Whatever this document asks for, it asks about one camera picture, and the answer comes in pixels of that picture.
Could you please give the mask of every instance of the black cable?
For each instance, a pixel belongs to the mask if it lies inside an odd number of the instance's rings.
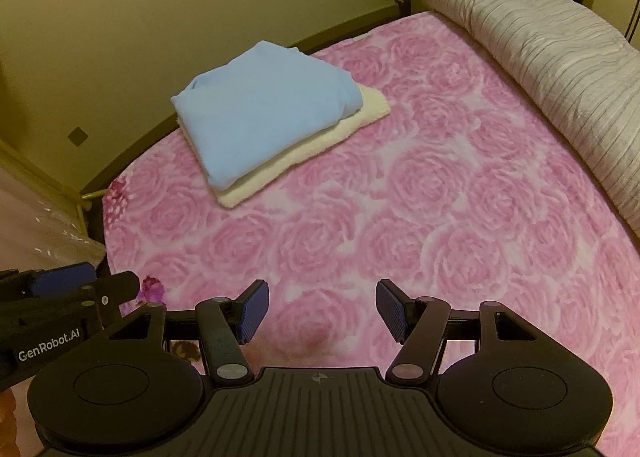
[[[638,27],[638,21],[640,21],[640,12],[638,12],[638,15],[636,16],[636,23],[634,24],[634,29],[631,31],[631,34],[629,35],[629,38],[628,38],[629,43],[631,43],[631,40],[634,37],[634,34],[636,32],[636,27]]]
[[[629,42],[631,42],[631,38],[629,37],[629,30],[631,29],[631,24],[634,21],[634,16],[636,15],[636,12],[638,11],[638,5],[640,5],[640,0],[636,0],[636,6],[634,7],[633,13],[631,13],[631,20],[629,20],[629,26],[626,28],[626,32],[625,32],[625,38],[627,38],[627,40]]]

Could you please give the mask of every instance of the metal screw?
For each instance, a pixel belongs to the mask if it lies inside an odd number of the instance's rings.
[[[247,367],[244,365],[238,365],[237,363],[227,363],[226,365],[220,365],[216,370],[222,379],[240,379],[249,373]]]
[[[400,379],[418,379],[423,372],[422,367],[411,363],[396,365],[391,370],[391,373]]]

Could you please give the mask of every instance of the white striped comforter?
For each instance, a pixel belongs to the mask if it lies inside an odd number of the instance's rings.
[[[423,2],[524,88],[640,237],[640,53],[572,0]]]

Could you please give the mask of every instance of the pink floral bedspread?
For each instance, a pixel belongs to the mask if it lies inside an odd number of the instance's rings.
[[[605,376],[615,407],[599,447],[640,456],[640,257],[526,95],[434,14],[316,56],[382,90],[391,114],[233,210],[172,133],[104,197],[111,270],[169,309],[264,278],[270,311],[244,348],[256,369],[384,373],[399,345],[376,313],[380,278],[459,309],[501,301]]]

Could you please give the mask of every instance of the folded towel stack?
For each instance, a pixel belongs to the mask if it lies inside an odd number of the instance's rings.
[[[172,102],[225,207],[390,110],[348,72],[264,41],[197,76]]]

